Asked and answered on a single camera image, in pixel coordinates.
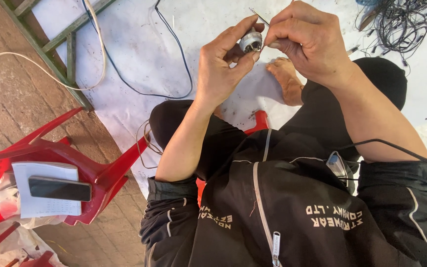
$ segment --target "smartphone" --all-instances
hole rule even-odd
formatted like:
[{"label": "smartphone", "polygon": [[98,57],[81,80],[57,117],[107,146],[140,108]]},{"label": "smartphone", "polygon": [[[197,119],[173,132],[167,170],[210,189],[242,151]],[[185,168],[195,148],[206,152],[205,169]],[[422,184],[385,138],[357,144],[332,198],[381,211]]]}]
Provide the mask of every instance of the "smartphone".
[{"label": "smartphone", "polygon": [[31,176],[29,191],[36,198],[90,201],[92,185],[86,182]]}]

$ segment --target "hand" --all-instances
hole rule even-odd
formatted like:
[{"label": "hand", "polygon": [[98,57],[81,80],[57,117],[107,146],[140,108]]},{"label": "hand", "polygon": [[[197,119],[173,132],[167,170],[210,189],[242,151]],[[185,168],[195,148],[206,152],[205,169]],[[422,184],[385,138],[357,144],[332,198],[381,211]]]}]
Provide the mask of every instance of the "hand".
[{"label": "hand", "polygon": [[264,44],[285,53],[301,75],[340,87],[357,69],[349,59],[336,15],[293,1],[276,15]]},{"label": "hand", "polygon": [[257,15],[244,18],[229,27],[215,40],[200,49],[199,80],[195,102],[199,107],[213,110],[225,101],[249,73],[259,58],[259,52],[245,54],[237,41],[252,27],[262,32],[264,24],[256,23]]}]

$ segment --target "person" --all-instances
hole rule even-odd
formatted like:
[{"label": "person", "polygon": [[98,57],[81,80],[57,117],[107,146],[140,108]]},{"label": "person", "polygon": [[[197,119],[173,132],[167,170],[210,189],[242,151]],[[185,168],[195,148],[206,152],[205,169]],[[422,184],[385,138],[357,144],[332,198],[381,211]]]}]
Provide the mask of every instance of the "person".
[{"label": "person", "polygon": [[[326,165],[336,148],[374,138],[427,158],[400,112],[404,71],[383,58],[351,61],[337,16],[294,1],[264,45],[288,56],[266,68],[284,102],[302,106],[279,130],[247,136],[213,112],[259,58],[236,44],[264,29],[256,21],[202,47],[193,101],[151,113],[164,153],[141,220],[145,265],[427,266],[427,163],[378,142],[338,150],[349,171],[364,158],[357,196]],[[197,177],[207,182],[200,207]]]}]

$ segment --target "white cable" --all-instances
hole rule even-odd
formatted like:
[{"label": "white cable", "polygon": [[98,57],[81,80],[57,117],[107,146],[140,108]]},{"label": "white cable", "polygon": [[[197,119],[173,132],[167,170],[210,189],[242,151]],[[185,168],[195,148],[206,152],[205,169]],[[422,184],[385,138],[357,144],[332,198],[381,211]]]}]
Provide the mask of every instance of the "white cable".
[{"label": "white cable", "polygon": [[103,71],[102,71],[102,76],[100,77],[100,79],[98,80],[98,82],[97,82],[95,85],[93,85],[93,86],[91,86],[91,87],[89,87],[89,88],[84,88],[84,89],[80,89],[80,88],[73,88],[73,87],[70,87],[70,86],[68,86],[68,85],[64,84],[63,82],[59,81],[56,77],[54,77],[54,76],[53,76],[53,75],[51,75],[47,70],[45,70],[41,65],[37,64],[36,62],[34,62],[32,59],[28,58],[27,56],[24,56],[24,55],[21,55],[21,54],[18,54],[18,53],[14,53],[14,52],[2,52],[2,53],[0,53],[0,56],[2,56],[2,55],[7,55],[7,54],[11,54],[11,55],[16,55],[16,56],[20,56],[20,57],[26,58],[27,60],[29,60],[30,62],[34,63],[36,66],[38,66],[41,70],[43,70],[43,71],[44,71],[47,75],[49,75],[52,79],[54,79],[54,81],[56,81],[56,82],[60,83],[61,85],[65,86],[66,88],[73,89],[73,90],[79,90],[79,91],[89,90],[89,89],[95,88],[98,84],[100,84],[100,82],[101,82],[101,81],[103,80],[103,78],[105,77],[105,71],[106,71],[106,58],[107,58],[107,57],[106,57],[105,45],[103,44],[102,30],[100,29],[100,26],[99,26],[99,24],[98,24],[98,19],[97,19],[97,17],[96,17],[95,10],[93,10],[92,4],[91,4],[88,0],[85,0],[85,3],[86,3],[86,5],[87,5],[88,10],[90,11],[90,14],[92,14],[93,21],[94,21],[94,23],[95,23],[95,27],[96,27],[96,31],[97,31],[97,33],[98,33],[98,39],[99,39],[99,41],[100,41],[100,46],[102,47]]}]

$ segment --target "wooden beam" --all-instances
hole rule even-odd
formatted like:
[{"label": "wooden beam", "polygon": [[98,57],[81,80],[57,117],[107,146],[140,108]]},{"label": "wooden beam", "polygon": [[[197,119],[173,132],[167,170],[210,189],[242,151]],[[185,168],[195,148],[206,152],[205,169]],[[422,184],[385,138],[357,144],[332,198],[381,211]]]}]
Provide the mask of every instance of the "wooden beam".
[{"label": "wooden beam", "polygon": [[40,0],[24,0],[15,10],[14,15],[16,17],[23,17],[27,13],[29,13],[33,7],[36,6],[37,3],[39,3]]},{"label": "wooden beam", "polygon": [[[93,9],[95,10],[95,14],[99,14],[103,10],[105,10],[111,3],[116,0],[99,0],[97,3],[93,5]],[[61,45],[65,40],[67,40],[67,35],[71,32],[78,31],[82,28],[88,21],[88,15],[84,12],[80,15],[72,24],[70,24],[67,28],[65,28],[61,33],[59,33],[54,39],[50,40],[43,48],[42,51],[44,53],[50,52],[56,49],[59,45]]]},{"label": "wooden beam", "polygon": [[[3,7],[3,9],[6,11],[6,13],[9,15],[9,17],[12,19],[14,24],[17,28],[21,31],[21,33],[26,37],[29,44],[32,45],[34,50],[39,54],[39,56],[44,60],[44,62],[47,64],[47,66],[55,73],[57,78],[61,82],[63,82],[66,85],[70,85],[71,87],[78,88],[78,85],[76,83],[73,83],[67,79],[67,75],[65,73],[64,67],[61,66],[59,63],[57,63],[54,59],[54,57],[47,55],[42,51],[42,45],[40,44],[40,41],[35,37],[35,35],[30,30],[29,25],[27,25],[26,22],[18,19],[16,15],[14,14],[14,5],[10,2],[10,0],[0,0],[0,5]],[[87,100],[85,95],[79,91],[79,90],[73,90],[67,88],[70,94],[77,100],[77,102],[84,108],[86,111],[92,111],[93,106],[92,104]]]},{"label": "wooden beam", "polygon": [[67,79],[75,83],[75,55],[77,47],[75,45],[75,32],[67,35]]}]

